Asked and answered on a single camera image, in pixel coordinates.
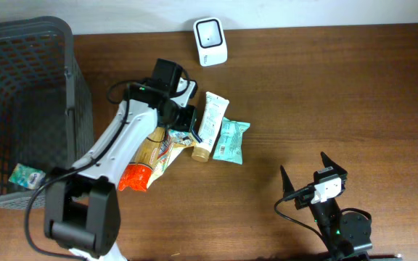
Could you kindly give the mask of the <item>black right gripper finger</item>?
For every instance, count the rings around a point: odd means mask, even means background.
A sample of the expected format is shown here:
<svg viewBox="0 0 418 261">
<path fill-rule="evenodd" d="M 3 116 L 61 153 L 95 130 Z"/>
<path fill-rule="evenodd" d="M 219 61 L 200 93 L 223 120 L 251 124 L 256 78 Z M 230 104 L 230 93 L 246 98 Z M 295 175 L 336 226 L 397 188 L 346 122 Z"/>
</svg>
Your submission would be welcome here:
<svg viewBox="0 0 418 261">
<path fill-rule="evenodd" d="M 283 165 L 280 166 L 280 173 L 282 177 L 282 197 L 290 198 L 295 193 L 295 189 Z"/>
<path fill-rule="evenodd" d="M 332 167 L 334 170 L 337 171 L 338 175 L 348 174 L 348 172 L 344 168 L 342 168 L 336 162 L 331 160 L 324 152 L 321 152 L 320 155 L 321 155 L 322 163 L 324 164 L 325 167 Z"/>
</svg>

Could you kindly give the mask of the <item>white cream tube gold cap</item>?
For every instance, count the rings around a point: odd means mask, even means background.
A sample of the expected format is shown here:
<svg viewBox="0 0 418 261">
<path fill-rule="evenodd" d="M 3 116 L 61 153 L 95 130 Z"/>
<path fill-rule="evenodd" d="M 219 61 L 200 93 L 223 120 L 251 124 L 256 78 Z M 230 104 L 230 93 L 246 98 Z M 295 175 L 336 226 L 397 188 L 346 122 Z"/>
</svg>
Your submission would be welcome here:
<svg viewBox="0 0 418 261">
<path fill-rule="evenodd" d="M 206 92 L 205 110 L 202 116 L 198 136 L 201 142 L 194 146 L 192 159 L 207 162 L 221 129 L 222 119 L 229 105 L 229 100 L 217 94 Z"/>
</svg>

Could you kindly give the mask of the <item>yellow wet wipes packet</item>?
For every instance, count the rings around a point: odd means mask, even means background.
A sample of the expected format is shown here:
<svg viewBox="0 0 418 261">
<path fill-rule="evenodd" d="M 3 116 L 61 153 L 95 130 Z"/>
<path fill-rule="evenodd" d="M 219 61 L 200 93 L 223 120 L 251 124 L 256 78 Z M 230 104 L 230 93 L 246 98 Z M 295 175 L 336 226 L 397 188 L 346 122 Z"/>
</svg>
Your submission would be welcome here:
<svg viewBox="0 0 418 261">
<path fill-rule="evenodd" d="M 192 133 L 169 130 L 164 142 L 158 147 L 157 159 L 152 163 L 152 174 L 147 181 L 146 189 L 164 174 L 180 153 L 197 144 L 199 144 L 199 139 Z"/>
</svg>

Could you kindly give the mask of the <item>teal snack packet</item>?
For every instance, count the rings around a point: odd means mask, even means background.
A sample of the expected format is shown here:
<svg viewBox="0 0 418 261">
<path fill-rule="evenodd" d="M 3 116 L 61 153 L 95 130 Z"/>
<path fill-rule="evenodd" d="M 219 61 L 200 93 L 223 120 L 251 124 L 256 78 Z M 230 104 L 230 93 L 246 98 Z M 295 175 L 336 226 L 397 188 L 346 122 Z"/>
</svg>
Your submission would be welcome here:
<svg viewBox="0 0 418 261">
<path fill-rule="evenodd" d="M 243 163 L 242 136 L 249 127 L 249 123 L 229 120 L 224 117 L 213 159 L 241 165 Z"/>
</svg>

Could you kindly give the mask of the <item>orange spaghetti packet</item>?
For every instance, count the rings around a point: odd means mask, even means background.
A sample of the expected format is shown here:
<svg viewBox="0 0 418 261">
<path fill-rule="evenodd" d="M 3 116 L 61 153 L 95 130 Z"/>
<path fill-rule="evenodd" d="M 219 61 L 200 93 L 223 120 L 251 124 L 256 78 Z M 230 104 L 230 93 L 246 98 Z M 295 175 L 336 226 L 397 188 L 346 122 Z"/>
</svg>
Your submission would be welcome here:
<svg viewBox="0 0 418 261">
<path fill-rule="evenodd" d="M 120 179 L 118 184 L 119 191 L 124 191 L 125 189 L 134 191 L 147 190 L 147 184 L 154 171 L 157 156 L 165 140 L 166 133 L 166 129 L 157 127 L 153 133 L 145 138 Z"/>
</svg>

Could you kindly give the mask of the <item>blue white tissue packet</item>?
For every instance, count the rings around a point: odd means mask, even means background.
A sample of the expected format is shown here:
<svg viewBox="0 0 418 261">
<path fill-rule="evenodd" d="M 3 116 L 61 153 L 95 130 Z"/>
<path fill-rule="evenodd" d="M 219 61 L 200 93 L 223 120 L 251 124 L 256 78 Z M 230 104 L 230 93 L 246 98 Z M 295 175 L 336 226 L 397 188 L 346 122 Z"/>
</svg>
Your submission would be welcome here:
<svg viewBox="0 0 418 261">
<path fill-rule="evenodd" d="M 42 184 L 45 177 L 44 171 L 17 163 L 9 177 L 9 182 L 34 190 Z"/>
</svg>

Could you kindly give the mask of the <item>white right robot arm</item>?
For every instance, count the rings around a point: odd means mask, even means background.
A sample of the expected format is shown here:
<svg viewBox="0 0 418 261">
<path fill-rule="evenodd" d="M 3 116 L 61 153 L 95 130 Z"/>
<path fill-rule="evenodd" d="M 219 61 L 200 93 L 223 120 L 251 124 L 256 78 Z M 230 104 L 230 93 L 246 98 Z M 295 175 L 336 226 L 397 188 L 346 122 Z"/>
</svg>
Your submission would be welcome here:
<svg viewBox="0 0 418 261">
<path fill-rule="evenodd" d="M 280 167 L 283 195 L 274 204 L 282 218 L 314 232 L 324 243 L 326 260 L 369 260 L 372 248 L 372 216 L 357 208 L 339 207 L 336 198 L 345 191 L 348 172 L 320 153 L 324 167 L 313 173 L 313 182 L 296 190 L 284 167 Z M 297 210 L 309 208 L 317 228 L 312 228 L 278 210 L 283 202 L 294 201 Z"/>
</svg>

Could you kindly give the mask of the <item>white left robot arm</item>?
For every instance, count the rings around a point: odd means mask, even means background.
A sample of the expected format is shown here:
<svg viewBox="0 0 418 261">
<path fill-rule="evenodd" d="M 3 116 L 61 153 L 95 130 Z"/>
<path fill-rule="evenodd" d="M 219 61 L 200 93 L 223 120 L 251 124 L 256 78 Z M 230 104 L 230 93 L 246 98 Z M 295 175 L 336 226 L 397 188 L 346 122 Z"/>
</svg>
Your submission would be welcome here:
<svg viewBox="0 0 418 261">
<path fill-rule="evenodd" d="M 175 62 L 158 59 L 149 78 L 124 81 L 114 120 L 68 170 L 56 168 L 45 192 L 44 233 L 74 260 L 124 260 L 117 190 L 147 137 L 165 130 L 193 133 L 197 111 L 188 101 L 197 83 Z"/>
</svg>

